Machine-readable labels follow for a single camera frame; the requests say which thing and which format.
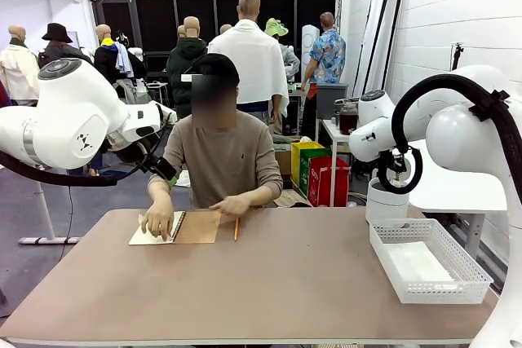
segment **green hat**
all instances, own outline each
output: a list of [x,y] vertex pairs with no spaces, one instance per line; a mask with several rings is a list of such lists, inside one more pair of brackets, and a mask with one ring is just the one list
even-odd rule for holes
[[288,29],[281,23],[280,20],[270,18],[269,20],[267,20],[267,27],[264,30],[264,32],[268,34],[270,37],[273,37],[276,34],[279,37],[282,37],[288,34]]

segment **white robotic arm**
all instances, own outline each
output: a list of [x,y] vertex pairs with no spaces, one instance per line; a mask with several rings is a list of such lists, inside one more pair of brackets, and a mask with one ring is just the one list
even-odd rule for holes
[[140,141],[177,120],[175,112],[155,102],[125,105],[105,78],[80,59],[54,61],[38,79],[36,108],[0,109],[0,152],[28,165],[82,167],[105,140],[123,156],[136,144],[146,156]]
[[[500,179],[510,224],[510,266],[498,304],[471,347],[522,347],[522,99],[494,68],[472,66],[452,74],[421,81],[395,110],[383,97],[382,104],[361,99],[360,119],[371,122],[353,132],[350,148],[357,159],[372,161],[395,147],[405,153],[408,141],[426,137],[437,165]],[[494,90],[510,95],[490,94]]]

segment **hand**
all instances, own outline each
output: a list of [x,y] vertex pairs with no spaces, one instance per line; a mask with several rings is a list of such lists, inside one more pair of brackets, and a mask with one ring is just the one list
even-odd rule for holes
[[212,210],[219,211],[221,214],[241,217],[250,208],[250,200],[245,194],[225,197],[223,201],[210,207]]
[[276,124],[278,120],[279,118],[277,116],[277,112],[274,109],[272,109],[272,111],[270,112],[270,123]]
[[148,209],[141,222],[141,231],[145,234],[147,228],[154,237],[161,236],[163,240],[167,240],[167,236],[172,231],[174,224],[174,208],[170,197],[165,200],[154,201],[154,204]]

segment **white jacket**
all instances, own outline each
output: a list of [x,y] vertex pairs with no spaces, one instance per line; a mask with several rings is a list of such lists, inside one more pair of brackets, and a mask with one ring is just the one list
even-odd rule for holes
[[0,79],[10,99],[31,101],[38,99],[38,62],[25,46],[8,45],[0,53]]
[[276,39],[254,21],[240,20],[210,42],[208,53],[226,55],[236,66],[240,80],[238,104],[269,101],[273,95],[281,95],[279,111],[286,117],[288,83]]

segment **black jacket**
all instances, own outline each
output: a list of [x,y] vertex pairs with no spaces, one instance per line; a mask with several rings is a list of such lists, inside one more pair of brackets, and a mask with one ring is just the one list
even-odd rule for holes
[[66,57],[73,57],[77,59],[82,59],[87,61],[90,65],[92,65],[92,61],[88,56],[85,56],[82,51],[76,49],[74,46],[70,46],[67,44],[58,45],[58,44],[49,44],[46,49],[38,54],[38,66],[42,68],[44,65],[50,63],[51,61],[55,61],[58,59],[63,59]]
[[[141,62],[136,56],[127,51],[129,55],[130,65],[134,72],[134,77],[140,79],[147,75],[147,66]],[[118,79],[127,79],[125,74],[120,73],[116,69],[117,48],[115,46],[101,46],[95,52],[95,68],[105,79],[112,85]]]
[[170,52],[166,63],[166,74],[169,77],[179,118],[184,118],[192,113],[191,84],[181,81],[181,75],[186,73],[192,67],[194,61],[203,55],[206,55],[206,42],[192,37],[180,38],[176,48]]

